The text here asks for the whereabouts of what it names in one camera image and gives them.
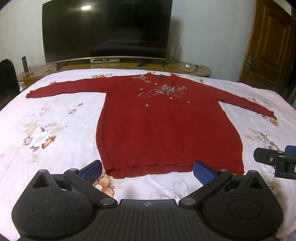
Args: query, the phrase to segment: sweater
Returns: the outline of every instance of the sweater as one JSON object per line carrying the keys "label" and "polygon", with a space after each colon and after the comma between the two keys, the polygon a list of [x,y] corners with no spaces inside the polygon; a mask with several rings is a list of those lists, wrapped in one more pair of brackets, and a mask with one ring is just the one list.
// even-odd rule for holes
{"label": "sweater", "polygon": [[96,144],[114,178],[190,172],[196,160],[243,174],[242,141],[219,101],[276,119],[246,98],[173,74],[66,81],[26,97],[77,92],[106,93]]}

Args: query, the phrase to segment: white floral bed sheet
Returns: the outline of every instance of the white floral bed sheet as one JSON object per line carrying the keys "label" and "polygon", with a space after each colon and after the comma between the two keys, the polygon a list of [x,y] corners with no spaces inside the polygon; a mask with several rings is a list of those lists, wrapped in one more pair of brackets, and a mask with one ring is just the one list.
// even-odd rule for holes
{"label": "white floral bed sheet", "polygon": [[[3,236],[10,241],[19,238],[11,211],[39,169],[59,174],[69,168],[81,169],[100,159],[95,133],[104,105],[104,93],[61,94],[39,99],[26,99],[26,94],[55,82],[145,73],[147,71],[143,70],[88,69],[51,74],[30,86],[0,111],[0,233]],[[275,178],[272,167],[254,161],[253,151],[257,147],[284,150],[287,145],[296,145],[296,111],[272,91],[225,80],[179,76],[245,97],[274,111],[277,120],[220,103],[242,139],[245,171],[258,170],[284,210],[284,221],[277,237],[286,240],[296,229],[296,181]],[[94,185],[117,201],[176,199],[177,202],[202,186],[192,172],[122,180],[103,173]]]}

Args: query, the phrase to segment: black chair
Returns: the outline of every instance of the black chair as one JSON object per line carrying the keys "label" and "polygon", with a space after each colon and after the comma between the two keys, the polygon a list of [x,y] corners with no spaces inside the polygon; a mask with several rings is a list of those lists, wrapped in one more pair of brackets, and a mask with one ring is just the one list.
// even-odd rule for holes
{"label": "black chair", "polygon": [[20,93],[15,68],[11,61],[0,62],[0,110]]}

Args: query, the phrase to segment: brown door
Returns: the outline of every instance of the brown door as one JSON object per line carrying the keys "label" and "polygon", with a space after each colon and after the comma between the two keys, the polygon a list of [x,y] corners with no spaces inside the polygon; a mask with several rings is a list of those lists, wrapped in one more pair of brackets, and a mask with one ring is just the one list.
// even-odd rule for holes
{"label": "brown door", "polygon": [[291,58],[295,59],[291,55],[294,32],[295,20],[276,2],[255,0],[250,39],[238,82],[282,94],[292,71]]}

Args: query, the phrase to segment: television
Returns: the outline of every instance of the television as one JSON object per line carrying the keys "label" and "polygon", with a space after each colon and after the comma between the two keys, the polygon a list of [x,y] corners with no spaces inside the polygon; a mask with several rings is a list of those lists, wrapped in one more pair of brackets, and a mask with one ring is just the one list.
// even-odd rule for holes
{"label": "television", "polygon": [[165,59],[172,0],[51,0],[42,7],[46,63]]}

